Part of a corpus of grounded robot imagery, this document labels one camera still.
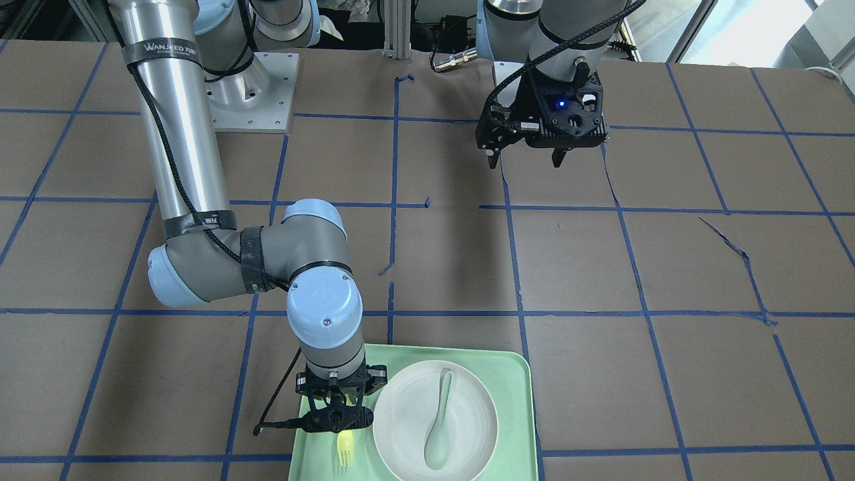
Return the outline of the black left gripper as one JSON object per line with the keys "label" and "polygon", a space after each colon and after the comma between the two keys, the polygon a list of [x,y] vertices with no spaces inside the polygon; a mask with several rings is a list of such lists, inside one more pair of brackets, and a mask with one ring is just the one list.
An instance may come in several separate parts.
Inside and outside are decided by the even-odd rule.
{"label": "black left gripper", "polygon": [[498,166],[502,149],[524,140],[532,148],[550,148],[560,168],[575,148],[596,147],[609,136],[603,118],[603,87],[598,73],[582,86],[552,79],[538,70],[523,73],[510,107],[490,94],[476,126],[476,145],[488,149],[488,167]]}

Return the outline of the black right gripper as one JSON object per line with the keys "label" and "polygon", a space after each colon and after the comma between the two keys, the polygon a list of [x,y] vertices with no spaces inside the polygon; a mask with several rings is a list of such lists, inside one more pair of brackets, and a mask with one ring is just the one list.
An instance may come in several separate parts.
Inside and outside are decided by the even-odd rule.
{"label": "black right gripper", "polygon": [[311,371],[312,367],[312,363],[307,362],[306,370],[297,374],[295,391],[317,401],[340,393],[350,396],[354,404],[359,404],[364,396],[373,395],[388,382],[386,365],[362,363],[350,375],[340,375],[338,371],[318,375]]}

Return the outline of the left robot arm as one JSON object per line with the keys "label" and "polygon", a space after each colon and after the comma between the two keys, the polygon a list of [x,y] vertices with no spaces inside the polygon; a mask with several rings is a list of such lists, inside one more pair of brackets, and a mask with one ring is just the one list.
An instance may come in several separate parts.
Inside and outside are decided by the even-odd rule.
{"label": "left robot arm", "polygon": [[488,94],[476,145],[496,167],[505,147],[525,141],[552,150],[559,167],[569,150],[610,136],[596,68],[618,23],[639,1],[482,1],[477,54],[517,70]]}

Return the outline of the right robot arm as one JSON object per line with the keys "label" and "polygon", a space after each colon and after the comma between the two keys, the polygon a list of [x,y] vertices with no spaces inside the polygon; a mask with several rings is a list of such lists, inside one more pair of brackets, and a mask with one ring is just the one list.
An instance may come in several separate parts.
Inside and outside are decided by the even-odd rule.
{"label": "right robot arm", "polygon": [[288,206],[277,224],[239,228],[231,210],[206,82],[252,68],[254,53],[235,47],[237,64],[226,66],[196,42],[222,30],[237,3],[226,8],[216,15],[211,1],[104,2],[152,147],[166,241],[149,255],[150,286],[169,307],[280,287],[307,365],[300,395],[360,402],[387,383],[387,368],[366,360],[363,302],[339,211],[310,198]]}

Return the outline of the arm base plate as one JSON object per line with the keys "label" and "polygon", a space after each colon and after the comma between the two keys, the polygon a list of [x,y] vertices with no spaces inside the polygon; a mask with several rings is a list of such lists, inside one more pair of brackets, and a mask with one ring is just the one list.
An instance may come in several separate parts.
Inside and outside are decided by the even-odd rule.
{"label": "arm base plate", "polygon": [[300,63],[297,53],[258,52],[246,70],[208,83],[214,131],[286,134]]}

